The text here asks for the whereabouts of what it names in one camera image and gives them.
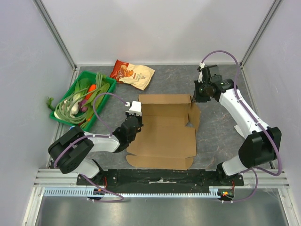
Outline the brown cardboard box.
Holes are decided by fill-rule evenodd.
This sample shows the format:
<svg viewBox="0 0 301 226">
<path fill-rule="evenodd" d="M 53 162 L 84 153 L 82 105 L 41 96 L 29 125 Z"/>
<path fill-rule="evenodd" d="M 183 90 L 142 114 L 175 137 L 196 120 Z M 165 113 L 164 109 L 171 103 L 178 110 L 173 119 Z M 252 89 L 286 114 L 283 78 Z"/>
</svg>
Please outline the brown cardboard box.
<svg viewBox="0 0 301 226">
<path fill-rule="evenodd" d="M 187 170 L 197 154 L 201 111 L 189 94 L 140 95 L 143 127 L 127 148 L 138 168 Z"/>
</svg>

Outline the white paper tag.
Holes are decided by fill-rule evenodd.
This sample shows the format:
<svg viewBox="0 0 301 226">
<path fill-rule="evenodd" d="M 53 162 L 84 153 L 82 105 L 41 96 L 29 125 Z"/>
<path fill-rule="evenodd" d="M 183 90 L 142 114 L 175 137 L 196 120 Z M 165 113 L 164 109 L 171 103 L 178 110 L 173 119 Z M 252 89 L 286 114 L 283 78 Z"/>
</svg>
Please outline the white paper tag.
<svg viewBox="0 0 301 226">
<path fill-rule="evenodd" d="M 241 128 L 240 128 L 238 125 L 235 125 L 235 126 L 234 126 L 234 129 L 236 130 L 236 132 L 237 132 L 240 136 L 244 137 L 244 134 L 243 134 Z"/>
</svg>

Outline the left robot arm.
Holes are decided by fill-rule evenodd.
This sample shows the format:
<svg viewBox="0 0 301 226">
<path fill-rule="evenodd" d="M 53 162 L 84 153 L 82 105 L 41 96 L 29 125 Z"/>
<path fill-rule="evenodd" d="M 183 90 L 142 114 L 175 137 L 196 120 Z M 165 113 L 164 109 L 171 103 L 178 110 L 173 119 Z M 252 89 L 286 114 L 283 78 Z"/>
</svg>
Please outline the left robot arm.
<svg viewBox="0 0 301 226">
<path fill-rule="evenodd" d="M 127 149 L 135 140 L 143 126 L 141 112 L 126 112 L 126 119 L 112 135 L 84 132 L 76 126 L 66 132 L 48 148 L 48 153 L 55 161 L 54 168 L 63 174 L 77 173 L 87 177 L 93 185 L 103 181 L 102 168 L 87 155 L 92 152 L 119 153 Z"/>
</svg>

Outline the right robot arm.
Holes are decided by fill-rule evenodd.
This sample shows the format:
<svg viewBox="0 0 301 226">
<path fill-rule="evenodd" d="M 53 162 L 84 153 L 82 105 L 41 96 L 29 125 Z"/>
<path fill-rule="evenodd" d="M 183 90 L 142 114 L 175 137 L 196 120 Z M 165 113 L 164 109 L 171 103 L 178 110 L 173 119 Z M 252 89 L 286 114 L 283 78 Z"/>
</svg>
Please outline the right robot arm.
<svg viewBox="0 0 301 226">
<path fill-rule="evenodd" d="M 201 63 L 198 71 L 192 100 L 205 103 L 215 99 L 230 113 L 236 122 L 235 130 L 245 139 L 235 157 L 217 166 L 216 182 L 227 185 L 233 175 L 277 160 L 282 137 L 280 129 L 261 120 L 244 100 L 234 81 L 222 78 L 218 66 Z"/>
</svg>

